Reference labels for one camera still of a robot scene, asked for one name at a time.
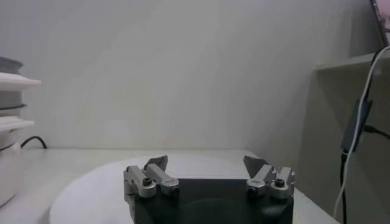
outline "stacked white container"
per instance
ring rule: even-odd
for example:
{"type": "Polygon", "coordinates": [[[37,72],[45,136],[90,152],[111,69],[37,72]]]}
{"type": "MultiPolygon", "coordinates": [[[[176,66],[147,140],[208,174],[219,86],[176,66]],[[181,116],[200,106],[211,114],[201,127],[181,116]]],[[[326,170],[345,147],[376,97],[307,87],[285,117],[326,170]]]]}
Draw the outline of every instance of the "stacked white container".
{"type": "Polygon", "coordinates": [[[23,179],[18,130],[34,124],[19,117],[26,106],[21,92],[41,83],[19,75],[22,65],[0,57],[0,206],[16,194],[23,179]]]}

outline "black device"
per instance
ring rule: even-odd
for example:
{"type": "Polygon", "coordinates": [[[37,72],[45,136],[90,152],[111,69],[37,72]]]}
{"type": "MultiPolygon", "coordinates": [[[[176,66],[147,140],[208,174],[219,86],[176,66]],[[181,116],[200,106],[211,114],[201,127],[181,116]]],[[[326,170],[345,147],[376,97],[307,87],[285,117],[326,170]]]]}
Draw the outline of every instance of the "black device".
{"type": "Polygon", "coordinates": [[[125,201],[136,224],[292,224],[295,173],[245,157],[248,180],[175,179],[167,156],[124,171],[125,201]]]}

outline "white cylindrical object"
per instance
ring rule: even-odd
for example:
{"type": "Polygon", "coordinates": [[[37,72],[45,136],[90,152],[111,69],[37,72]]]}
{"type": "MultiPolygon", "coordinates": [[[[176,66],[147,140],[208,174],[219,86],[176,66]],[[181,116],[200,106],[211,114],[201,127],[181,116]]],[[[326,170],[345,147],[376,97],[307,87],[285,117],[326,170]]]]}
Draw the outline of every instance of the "white cylindrical object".
{"type": "Polygon", "coordinates": [[[19,143],[0,151],[0,206],[17,192],[23,180],[23,163],[19,143]]]}

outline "black screw head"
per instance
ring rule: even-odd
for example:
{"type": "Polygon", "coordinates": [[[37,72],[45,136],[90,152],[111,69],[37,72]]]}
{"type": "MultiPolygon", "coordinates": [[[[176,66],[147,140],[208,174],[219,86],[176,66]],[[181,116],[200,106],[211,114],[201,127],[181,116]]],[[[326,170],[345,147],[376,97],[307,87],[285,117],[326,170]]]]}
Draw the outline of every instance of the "black screw head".
{"type": "Polygon", "coordinates": [[[247,194],[247,196],[248,196],[249,198],[256,198],[256,197],[257,197],[257,189],[251,187],[251,188],[249,188],[249,189],[247,190],[246,194],[247,194]]]}
{"type": "Polygon", "coordinates": [[[285,186],[285,181],[282,179],[276,179],[275,180],[275,187],[284,187],[285,186]]]}
{"type": "Polygon", "coordinates": [[[178,187],[174,187],[169,191],[171,197],[178,197],[180,194],[180,189],[178,187]]]}
{"type": "Polygon", "coordinates": [[[151,185],[151,184],[152,184],[152,179],[150,179],[149,177],[144,178],[144,179],[142,180],[142,185],[143,185],[143,186],[149,186],[149,185],[151,185]]]}

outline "metal bracket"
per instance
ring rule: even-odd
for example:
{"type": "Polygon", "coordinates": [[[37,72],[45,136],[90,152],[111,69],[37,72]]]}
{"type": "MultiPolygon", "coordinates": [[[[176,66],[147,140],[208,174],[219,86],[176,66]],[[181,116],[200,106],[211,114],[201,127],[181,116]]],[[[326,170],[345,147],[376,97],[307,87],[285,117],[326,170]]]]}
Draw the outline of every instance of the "metal bracket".
{"type": "Polygon", "coordinates": [[[138,194],[143,198],[156,195],[156,183],[142,173],[138,166],[129,166],[123,172],[124,193],[126,195],[138,194]]]}
{"type": "Polygon", "coordinates": [[[158,185],[160,185],[161,193],[170,197],[177,197],[179,195],[179,180],[170,177],[156,164],[149,164],[143,170],[147,177],[150,177],[158,185]]]}
{"type": "Polygon", "coordinates": [[[276,170],[270,165],[263,165],[253,178],[246,181],[248,196],[255,198],[264,195],[275,178],[276,170]]]}
{"type": "Polygon", "coordinates": [[[276,180],[271,183],[271,195],[274,198],[286,199],[294,195],[295,173],[289,167],[283,167],[276,180]]]}

